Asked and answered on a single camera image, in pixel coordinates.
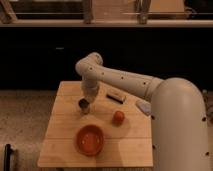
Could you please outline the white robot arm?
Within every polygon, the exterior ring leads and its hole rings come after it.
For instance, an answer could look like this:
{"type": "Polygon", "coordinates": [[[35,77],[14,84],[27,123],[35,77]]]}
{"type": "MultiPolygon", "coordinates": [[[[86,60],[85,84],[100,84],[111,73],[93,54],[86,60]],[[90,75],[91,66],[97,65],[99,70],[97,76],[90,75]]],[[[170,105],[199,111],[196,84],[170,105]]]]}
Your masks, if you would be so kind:
{"type": "Polygon", "coordinates": [[[153,171],[211,171],[206,106],[192,82],[107,68],[96,52],[80,59],[75,70],[89,102],[103,82],[150,103],[153,171]]]}

